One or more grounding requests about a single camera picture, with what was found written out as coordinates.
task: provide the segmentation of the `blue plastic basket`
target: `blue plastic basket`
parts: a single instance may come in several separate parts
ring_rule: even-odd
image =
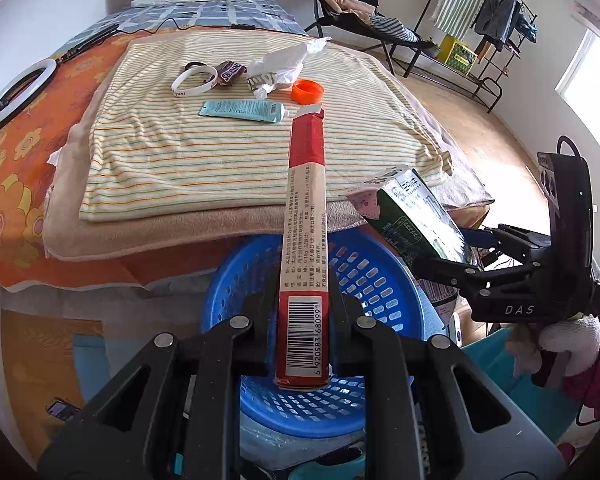
[[[342,292],[359,298],[367,316],[401,335],[424,338],[422,302],[398,258],[358,229],[330,233],[328,241],[329,264]],[[282,236],[260,235],[227,257],[208,288],[204,332],[238,314],[247,295],[264,290],[271,269],[280,264],[281,245]],[[327,438],[361,430],[365,424],[362,377],[334,377],[315,392],[291,393],[276,387],[272,378],[244,376],[240,389],[243,412],[280,433]]]

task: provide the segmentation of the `person's hand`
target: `person's hand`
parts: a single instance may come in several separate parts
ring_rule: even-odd
[[[564,376],[576,376],[593,366],[598,358],[600,321],[593,316],[560,321],[543,328],[538,336],[528,326],[519,324],[511,331],[505,348],[515,359],[515,377],[527,372],[534,374],[540,369],[540,349],[571,352]]]

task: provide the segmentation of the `window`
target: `window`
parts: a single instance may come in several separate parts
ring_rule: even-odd
[[[591,30],[555,90],[600,144],[600,37]]]

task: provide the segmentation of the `white wristband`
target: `white wristband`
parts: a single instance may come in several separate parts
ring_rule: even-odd
[[[208,81],[206,83],[204,83],[203,85],[200,86],[196,86],[194,88],[187,88],[186,90],[178,90],[178,87],[183,83],[183,81],[189,77],[192,74],[200,74],[200,73],[205,73],[205,74],[211,74],[212,78],[211,81]],[[212,66],[194,66],[192,68],[189,68],[188,70],[185,70],[182,74],[180,74],[175,81],[171,84],[171,91],[173,92],[173,95],[175,95],[176,97],[189,97],[192,95],[200,95],[203,94],[204,92],[208,92],[209,90],[211,90],[215,85],[216,85],[216,81],[218,80],[218,70],[215,69],[215,67]]]

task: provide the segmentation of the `blue plaid bed sheet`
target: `blue plaid bed sheet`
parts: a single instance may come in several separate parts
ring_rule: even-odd
[[[252,0],[250,2],[187,2],[150,7],[131,7],[114,12],[94,23],[87,30],[71,38],[57,53],[65,52],[85,40],[101,28],[114,23],[125,32],[145,28],[152,30],[167,18],[173,18],[179,27],[206,25],[229,27],[232,23],[254,25],[256,28],[278,30],[292,34],[307,35],[296,19],[274,0]],[[161,28],[173,28],[173,22]]]

